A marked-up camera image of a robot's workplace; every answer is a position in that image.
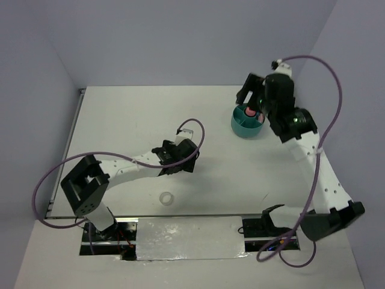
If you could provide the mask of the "pink capped crayon tube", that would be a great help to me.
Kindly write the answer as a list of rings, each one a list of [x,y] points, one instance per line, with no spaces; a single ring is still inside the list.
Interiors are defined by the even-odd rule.
[[[250,107],[246,107],[244,113],[248,117],[256,117],[256,115],[257,115],[257,112],[252,110]]]

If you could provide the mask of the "pink correction tape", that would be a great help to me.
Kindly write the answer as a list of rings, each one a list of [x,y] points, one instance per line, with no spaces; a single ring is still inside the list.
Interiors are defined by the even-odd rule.
[[[260,113],[260,114],[258,115],[257,120],[258,120],[260,123],[264,123],[264,121],[265,121],[264,115],[263,115],[262,113]]]

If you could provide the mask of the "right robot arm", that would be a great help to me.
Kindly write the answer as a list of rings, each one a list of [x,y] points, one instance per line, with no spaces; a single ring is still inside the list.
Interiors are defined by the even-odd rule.
[[[311,200],[300,214],[299,226],[305,236],[318,241],[345,229],[365,213],[363,204],[352,200],[340,184],[326,154],[322,137],[310,112],[295,104],[294,81],[289,72],[266,77],[250,73],[236,94],[234,122],[250,129],[258,117],[287,147],[310,181]]]

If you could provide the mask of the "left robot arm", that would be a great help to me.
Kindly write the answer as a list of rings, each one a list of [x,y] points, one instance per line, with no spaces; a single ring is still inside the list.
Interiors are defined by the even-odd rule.
[[[172,175],[180,171],[193,172],[196,156],[178,163],[193,152],[197,146],[188,138],[172,142],[164,140],[161,147],[138,156],[133,162],[118,160],[99,161],[87,155],[63,178],[61,188],[76,217],[85,217],[104,240],[113,239],[120,228],[111,210],[102,202],[110,188],[141,178]]]

